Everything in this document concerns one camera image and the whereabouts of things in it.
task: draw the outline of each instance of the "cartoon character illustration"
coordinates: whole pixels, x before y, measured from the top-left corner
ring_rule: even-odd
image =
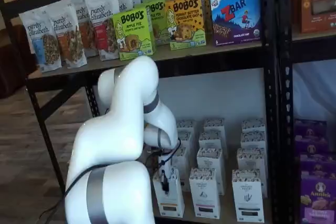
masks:
[[[122,30],[122,25],[121,23],[118,21],[115,25],[116,27],[116,31],[115,31],[115,34],[117,36],[117,43],[119,45],[119,48],[120,49],[123,49],[124,46],[125,46],[125,34],[124,34],[124,31]]]
[[[249,28],[248,25],[250,24],[250,21],[249,21],[250,18],[247,17],[247,14],[248,14],[248,10],[244,11],[244,15],[240,17],[242,19],[241,22],[245,24],[244,28]]]
[[[175,21],[175,15],[173,10],[169,9],[167,11],[167,27],[168,27],[168,32],[171,35],[171,38],[174,39],[174,32],[176,31],[176,21]]]

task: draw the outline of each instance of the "annie's logo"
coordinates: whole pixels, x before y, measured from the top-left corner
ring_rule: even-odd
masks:
[[[318,196],[318,197],[327,197],[330,198],[330,193],[325,193],[326,185],[322,182],[318,182],[315,186],[315,192],[311,192],[311,196]]]

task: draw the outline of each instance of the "cookie image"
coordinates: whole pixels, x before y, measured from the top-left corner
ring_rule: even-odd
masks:
[[[138,35],[130,34],[125,37],[125,44],[129,51],[137,50],[139,48]]]

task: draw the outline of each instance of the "black shelf frame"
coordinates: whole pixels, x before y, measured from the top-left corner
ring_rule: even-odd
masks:
[[[5,25],[15,48],[15,60],[20,67],[22,78],[29,93],[29,97],[34,107],[34,111],[41,128],[44,141],[46,143],[51,163],[55,170],[61,192],[65,192],[65,183],[62,177],[59,164],[56,159],[52,142],[48,134],[45,121],[62,104],[64,104],[80,88],[85,87],[88,101],[93,116],[99,116],[97,101],[93,92],[93,85],[98,81],[100,73],[108,68],[97,70],[75,72],[58,76],[41,77],[30,79],[23,68],[19,56],[19,47],[13,33],[11,19],[17,17],[19,13],[44,6],[59,0],[15,0],[5,3],[0,0],[0,11],[3,14]],[[268,140],[268,167],[269,167],[269,188],[271,197],[272,223],[283,223],[286,219],[285,198],[283,192],[282,175],[278,171],[281,169],[281,142],[280,142],[280,107],[278,93],[279,66],[278,66],[278,46],[277,46],[277,26],[275,0],[261,0],[261,47],[253,47],[236,51],[220,52],[203,56],[184,57],[180,59],[167,59],[157,61],[160,78],[185,76],[191,74],[232,71],[238,69],[263,68],[265,82],[266,101],[266,121]],[[40,107],[36,92],[61,90],[55,97]],[[156,218],[158,223],[191,223],[181,220],[166,218]]]

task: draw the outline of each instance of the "shelf board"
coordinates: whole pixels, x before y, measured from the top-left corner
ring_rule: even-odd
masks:
[[[183,59],[187,57],[195,57],[201,55],[212,55],[218,53],[225,53],[230,51],[239,51],[243,49],[253,49],[253,48],[261,48],[260,42],[249,42],[244,44],[237,44],[237,45],[227,45],[221,47],[215,47],[212,43],[210,45],[204,47],[197,47],[197,48],[188,48],[188,49],[181,49],[181,50],[174,50],[171,51],[169,45],[159,46],[157,47],[156,53],[152,56],[155,61],[166,61],[166,60],[176,60],[176,59]],[[100,61],[99,57],[92,57],[88,59],[88,64],[80,67],[80,68],[72,68],[68,69],[66,66],[63,66],[60,69],[44,72],[41,73],[40,70],[36,70],[35,72],[31,73],[28,78],[29,79],[38,79],[38,78],[45,78],[45,77],[54,77],[54,76],[62,76],[62,75],[69,75],[73,73],[79,72],[87,72],[87,71],[96,71],[96,70],[104,70],[110,68],[116,68],[120,66],[127,65],[130,61],[121,61],[119,59],[116,60],[107,60],[107,61]]]

